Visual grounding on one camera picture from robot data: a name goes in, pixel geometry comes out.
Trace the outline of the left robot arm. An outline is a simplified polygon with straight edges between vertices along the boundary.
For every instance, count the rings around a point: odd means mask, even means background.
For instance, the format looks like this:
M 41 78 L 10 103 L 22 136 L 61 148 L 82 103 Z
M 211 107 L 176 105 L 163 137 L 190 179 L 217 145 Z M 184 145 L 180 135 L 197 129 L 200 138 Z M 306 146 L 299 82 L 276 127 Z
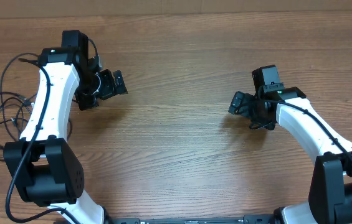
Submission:
M 83 111 L 127 93 L 120 71 L 104 70 L 99 56 L 89 57 L 92 45 L 79 30 L 65 30 L 60 47 L 43 49 L 33 61 L 40 82 L 30 119 L 19 139 L 4 146 L 9 190 L 69 223 L 111 222 L 86 192 L 83 167 L 67 142 L 73 102 Z

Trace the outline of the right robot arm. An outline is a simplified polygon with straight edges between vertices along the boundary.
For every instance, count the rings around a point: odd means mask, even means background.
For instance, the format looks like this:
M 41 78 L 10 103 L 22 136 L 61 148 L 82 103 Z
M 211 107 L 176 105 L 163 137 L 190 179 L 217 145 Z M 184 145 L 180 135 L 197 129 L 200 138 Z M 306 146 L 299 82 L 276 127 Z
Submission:
M 308 200 L 255 215 L 254 223 L 352 223 L 352 142 L 314 110 L 297 87 L 280 81 L 275 65 L 252 71 L 255 93 L 234 94 L 229 113 L 251 121 L 251 130 L 286 129 L 314 163 Z

